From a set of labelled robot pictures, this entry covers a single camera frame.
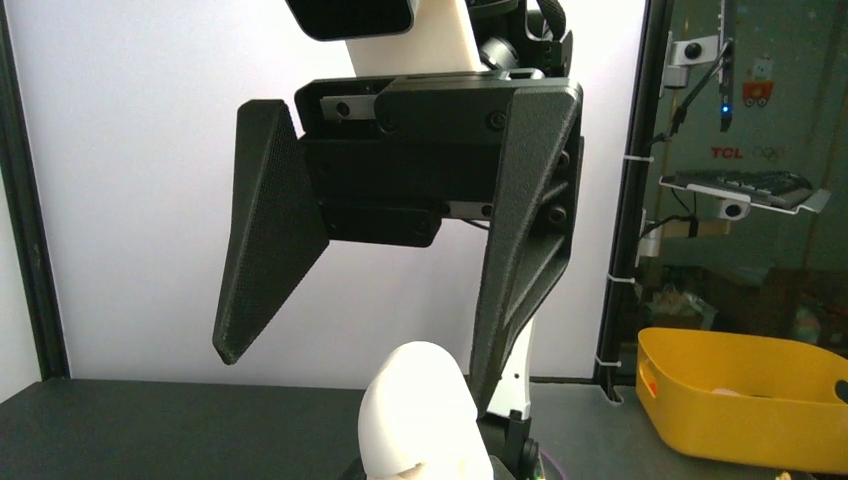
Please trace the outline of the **white oval capsule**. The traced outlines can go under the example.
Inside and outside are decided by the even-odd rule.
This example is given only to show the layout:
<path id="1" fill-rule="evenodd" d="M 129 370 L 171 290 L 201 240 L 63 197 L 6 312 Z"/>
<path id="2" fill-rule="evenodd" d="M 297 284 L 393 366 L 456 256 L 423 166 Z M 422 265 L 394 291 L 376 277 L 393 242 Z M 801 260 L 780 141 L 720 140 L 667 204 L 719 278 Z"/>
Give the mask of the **white oval capsule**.
<path id="1" fill-rule="evenodd" d="M 477 408 L 454 357 L 413 341 L 393 350 L 358 413 L 368 479 L 493 479 Z"/>

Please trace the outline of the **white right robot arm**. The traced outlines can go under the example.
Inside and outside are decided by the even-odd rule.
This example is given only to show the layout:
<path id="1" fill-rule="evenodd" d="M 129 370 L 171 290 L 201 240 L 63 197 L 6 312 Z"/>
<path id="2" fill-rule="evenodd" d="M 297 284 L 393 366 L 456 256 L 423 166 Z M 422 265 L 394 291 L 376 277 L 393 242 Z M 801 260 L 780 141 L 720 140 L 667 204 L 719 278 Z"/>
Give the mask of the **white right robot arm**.
<path id="1" fill-rule="evenodd" d="M 469 370 L 393 351 L 368 386 L 348 479 L 530 479 L 525 407 L 498 409 L 532 318 L 570 259 L 583 92 L 573 36 L 543 1 L 292 1 L 355 74 L 294 104 L 238 108 L 230 234 L 212 335 L 236 363 L 332 241 L 425 248 L 446 219 L 487 223 Z"/>

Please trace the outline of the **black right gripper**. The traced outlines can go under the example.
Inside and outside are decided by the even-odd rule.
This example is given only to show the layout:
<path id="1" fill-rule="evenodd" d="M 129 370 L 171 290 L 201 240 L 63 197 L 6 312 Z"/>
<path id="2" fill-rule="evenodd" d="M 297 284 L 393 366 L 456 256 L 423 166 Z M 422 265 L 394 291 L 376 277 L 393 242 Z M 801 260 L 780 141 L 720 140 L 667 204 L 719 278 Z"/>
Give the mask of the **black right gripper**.
<path id="1" fill-rule="evenodd" d="M 533 69 L 316 80 L 295 96 L 305 155 L 284 101 L 244 103 L 212 336 L 220 359 L 239 361 L 329 237 L 426 247 L 445 218 L 490 219 L 468 379 L 485 413 L 568 264 L 582 100 L 578 82 Z"/>

